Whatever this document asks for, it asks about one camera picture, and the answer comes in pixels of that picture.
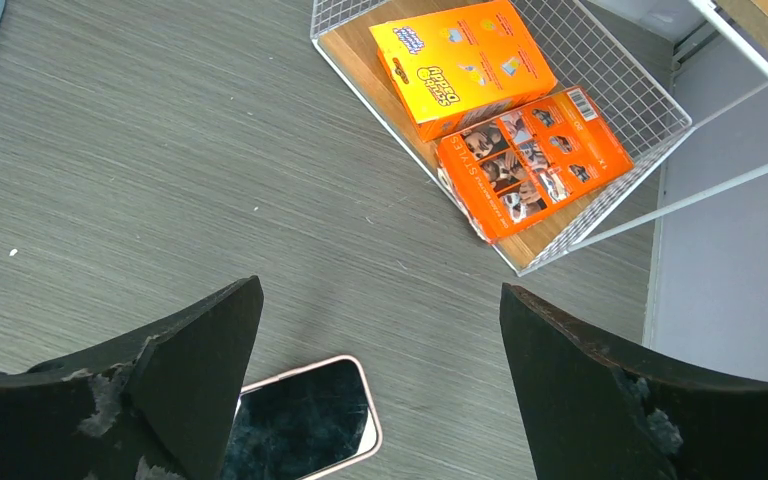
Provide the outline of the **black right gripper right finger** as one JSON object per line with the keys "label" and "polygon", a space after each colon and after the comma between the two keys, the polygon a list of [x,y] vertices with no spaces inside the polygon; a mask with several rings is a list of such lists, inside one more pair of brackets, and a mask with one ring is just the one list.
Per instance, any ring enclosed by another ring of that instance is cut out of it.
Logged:
{"label": "black right gripper right finger", "polygon": [[768,382],[692,365],[504,284],[501,334],[541,479],[768,479]]}

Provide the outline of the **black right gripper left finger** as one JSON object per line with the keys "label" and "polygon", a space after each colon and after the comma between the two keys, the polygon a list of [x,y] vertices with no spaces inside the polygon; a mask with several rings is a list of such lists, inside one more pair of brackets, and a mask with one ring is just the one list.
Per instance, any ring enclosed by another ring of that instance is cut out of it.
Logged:
{"label": "black right gripper left finger", "polygon": [[237,280],[131,332],[0,372],[0,479],[215,479],[263,308]]}

